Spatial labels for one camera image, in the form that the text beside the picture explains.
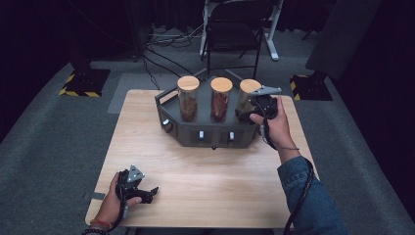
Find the wooden table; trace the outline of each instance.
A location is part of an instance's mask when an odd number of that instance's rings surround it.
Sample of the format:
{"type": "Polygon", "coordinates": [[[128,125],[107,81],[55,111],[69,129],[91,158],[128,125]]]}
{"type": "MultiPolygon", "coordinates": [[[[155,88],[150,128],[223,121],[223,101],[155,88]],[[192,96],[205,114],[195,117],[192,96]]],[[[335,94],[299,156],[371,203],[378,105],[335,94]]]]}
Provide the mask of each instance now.
{"type": "MultiPolygon", "coordinates": [[[[247,149],[182,147],[159,122],[160,91],[130,90],[119,115],[95,192],[106,194],[117,171],[136,165],[139,189],[160,187],[151,204],[129,210],[121,226],[284,227],[289,211],[277,168],[278,153],[258,136],[247,149]]],[[[293,100],[283,96],[293,139],[312,161],[293,100]]],[[[96,215],[91,201],[85,221],[96,215]]]]}

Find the chair leg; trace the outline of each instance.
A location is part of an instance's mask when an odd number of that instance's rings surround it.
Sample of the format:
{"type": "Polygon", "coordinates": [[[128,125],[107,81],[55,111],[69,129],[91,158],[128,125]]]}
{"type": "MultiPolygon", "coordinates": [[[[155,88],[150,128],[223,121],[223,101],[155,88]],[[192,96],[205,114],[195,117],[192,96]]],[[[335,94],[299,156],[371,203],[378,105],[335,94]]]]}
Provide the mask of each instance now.
{"type": "Polygon", "coordinates": [[[207,47],[207,74],[210,74],[210,48],[207,47]]]}
{"type": "Polygon", "coordinates": [[[203,61],[203,60],[204,60],[205,51],[207,50],[207,45],[208,45],[208,40],[207,40],[207,39],[205,39],[204,49],[202,50],[202,55],[201,55],[201,61],[203,61]]]}
{"type": "Polygon", "coordinates": [[[259,48],[256,50],[256,58],[255,58],[255,66],[254,66],[254,75],[253,75],[253,79],[256,79],[256,68],[258,67],[258,61],[259,61],[259,54],[260,54],[260,46],[259,48]]]}

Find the bracelet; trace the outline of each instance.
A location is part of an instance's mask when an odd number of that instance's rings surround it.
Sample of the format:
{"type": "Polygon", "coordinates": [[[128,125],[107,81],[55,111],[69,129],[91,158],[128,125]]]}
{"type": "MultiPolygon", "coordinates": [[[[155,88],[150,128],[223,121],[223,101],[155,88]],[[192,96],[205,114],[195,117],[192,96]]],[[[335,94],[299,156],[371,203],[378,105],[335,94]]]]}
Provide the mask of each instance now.
{"type": "Polygon", "coordinates": [[[106,227],[108,227],[110,229],[113,228],[113,225],[112,224],[110,224],[108,222],[104,222],[104,221],[98,220],[98,219],[95,219],[95,218],[92,219],[90,223],[91,224],[96,223],[96,224],[99,224],[99,225],[103,225],[103,226],[106,226],[106,227]]]}
{"type": "Polygon", "coordinates": [[[110,230],[110,228],[108,228],[106,226],[103,226],[103,225],[100,225],[98,223],[94,223],[94,224],[91,223],[91,225],[89,225],[89,228],[96,228],[96,229],[100,229],[100,230],[104,230],[104,231],[109,231],[110,230]]]}
{"type": "Polygon", "coordinates": [[[86,235],[86,234],[90,234],[90,233],[95,233],[95,234],[100,234],[100,235],[110,235],[110,233],[107,233],[104,230],[94,229],[94,228],[88,228],[88,229],[83,230],[81,235],[86,235]]]}

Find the denim jacket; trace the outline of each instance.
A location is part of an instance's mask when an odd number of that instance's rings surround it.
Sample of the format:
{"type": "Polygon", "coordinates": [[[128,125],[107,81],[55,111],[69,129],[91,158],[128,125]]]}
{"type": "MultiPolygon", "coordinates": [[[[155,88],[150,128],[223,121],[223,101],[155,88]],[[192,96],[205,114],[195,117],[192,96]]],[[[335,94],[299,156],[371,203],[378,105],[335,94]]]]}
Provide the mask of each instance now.
{"type": "MultiPolygon", "coordinates": [[[[290,212],[299,201],[305,186],[308,166],[299,156],[283,163],[278,174],[290,212]]],[[[294,219],[295,234],[347,234],[346,227],[333,200],[321,182],[314,176],[309,192],[294,219]]]]}

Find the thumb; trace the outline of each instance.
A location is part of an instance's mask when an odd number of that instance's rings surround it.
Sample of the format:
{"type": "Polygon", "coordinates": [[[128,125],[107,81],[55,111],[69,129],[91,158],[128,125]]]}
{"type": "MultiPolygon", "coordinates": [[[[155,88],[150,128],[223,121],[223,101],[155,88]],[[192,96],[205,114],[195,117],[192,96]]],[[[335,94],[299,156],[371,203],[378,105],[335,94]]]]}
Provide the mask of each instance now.
{"type": "Polygon", "coordinates": [[[250,119],[255,122],[256,124],[262,124],[263,117],[257,115],[257,114],[250,114],[250,119]]]}
{"type": "Polygon", "coordinates": [[[141,204],[143,200],[140,197],[132,198],[127,200],[127,205],[129,207],[134,207],[137,204],[141,204]]]}

